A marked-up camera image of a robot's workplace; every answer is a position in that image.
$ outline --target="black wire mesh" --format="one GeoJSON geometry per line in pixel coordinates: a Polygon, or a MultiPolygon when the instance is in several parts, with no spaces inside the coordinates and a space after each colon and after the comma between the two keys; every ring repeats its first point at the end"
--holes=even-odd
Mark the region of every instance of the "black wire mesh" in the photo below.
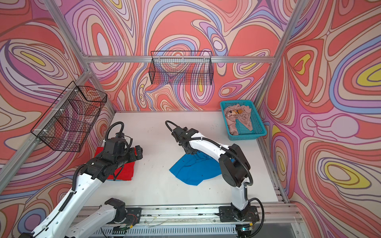
{"type": "Polygon", "coordinates": [[[151,84],[212,84],[213,64],[210,51],[151,51],[151,56],[151,84]]]}
{"type": "Polygon", "coordinates": [[[37,137],[52,150],[80,152],[106,101],[106,93],[76,86],[37,137]]]}

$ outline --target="white tabletop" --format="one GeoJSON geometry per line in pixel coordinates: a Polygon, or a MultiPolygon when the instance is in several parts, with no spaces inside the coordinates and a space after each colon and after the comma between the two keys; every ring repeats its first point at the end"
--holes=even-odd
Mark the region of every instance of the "white tabletop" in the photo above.
{"type": "MultiPolygon", "coordinates": [[[[169,171],[185,152],[165,126],[166,120],[180,127],[194,128],[218,143],[239,145],[250,163],[254,180],[248,187],[248,198],[278,201],[257,141],[230,141],[221,112],[120,112],[112,123],[124,123],[123,133],[133,138],[133,146],[143,148],[143,159],[135,162],[132,181],[105,181],[86,206],[99,206],[109,198],[120,199],[127,206],[231,202],[231,187],[221,175],[192,186],[169,171]]],[[[115,126],[109,137],[115,136],[119,129],[119,125],[115,126]]]]}

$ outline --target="blue cloth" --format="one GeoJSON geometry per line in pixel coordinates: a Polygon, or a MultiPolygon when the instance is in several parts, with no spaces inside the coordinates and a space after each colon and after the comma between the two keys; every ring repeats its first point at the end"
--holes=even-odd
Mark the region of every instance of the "blue cloth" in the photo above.
{"type": "Polygon", "coordinates": [[[185,154],[169,171],[189,185],[198,185],[204,179],[211,179],[221,174],[218,161],[201,151],[194,155],[185,154]]]}

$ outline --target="laundry basket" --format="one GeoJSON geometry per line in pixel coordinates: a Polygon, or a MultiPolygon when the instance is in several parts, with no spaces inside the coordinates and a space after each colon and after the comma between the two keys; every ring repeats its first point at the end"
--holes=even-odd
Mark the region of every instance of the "laundry basket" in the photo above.
{"type": "Polygon", "coordinates": [[[231,100],[231,101],[222,101],[220,102],[222,115],[224,117],[225,126],[227,130],[227,135],[229,136],[229,140],[231,141],[237,141],[237,140],[254,140],[257,139],[260,136],[265,136],[267,134],[267,131],[263,125],[263,122],[261,118],[259,117],[259,114],[257,112],[257,109],[254,107],[254,104],[250,100],[231,100]],[[251,115],[250,120],[251,124],[253,126],[253,130],[249,131],[242,123],[240,123],[238,120],[236,120],[236,127],[238,130],[237,136],[234,136],[230,134],[229,127],[227,126],[226,117],[224,114],[224,110],[227,107],[234,106],[239,104],[240,106],[249,106],[251,108],[251,115]]]}

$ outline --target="psychedelic wallpaper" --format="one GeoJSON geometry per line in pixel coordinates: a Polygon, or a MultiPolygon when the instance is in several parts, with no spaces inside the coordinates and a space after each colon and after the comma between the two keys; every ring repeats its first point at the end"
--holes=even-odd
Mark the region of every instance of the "psychedelic wallpaper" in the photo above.
{"type": "MultiPolygon", "coordinates": [[[[149,56],[210,50],[215,56],[273,56],[293,0],[83,0],[60,9],[86,55],[149,56]]],[[[212,85],[151,85],[144,63],[93,63],[116,110],[216,110],[254,100],[268,64],[214,64],[212,85]]]]}
{"type": "MultiPolygon", "coordinates": [[[[0,168],[61,91],[82,73],[38,0],[0,1],[0,168]]],[[[80,153],[37,146],[0,194],[0,237],[30,232],[71,187],[75,166],[94,155],[112,112],[102,111],[80,153]]]]}
{"type": "Polygon", "coordinates": [[[381,237],[381,1],[311,0],[260,115],[314,238],[381,237]]]}

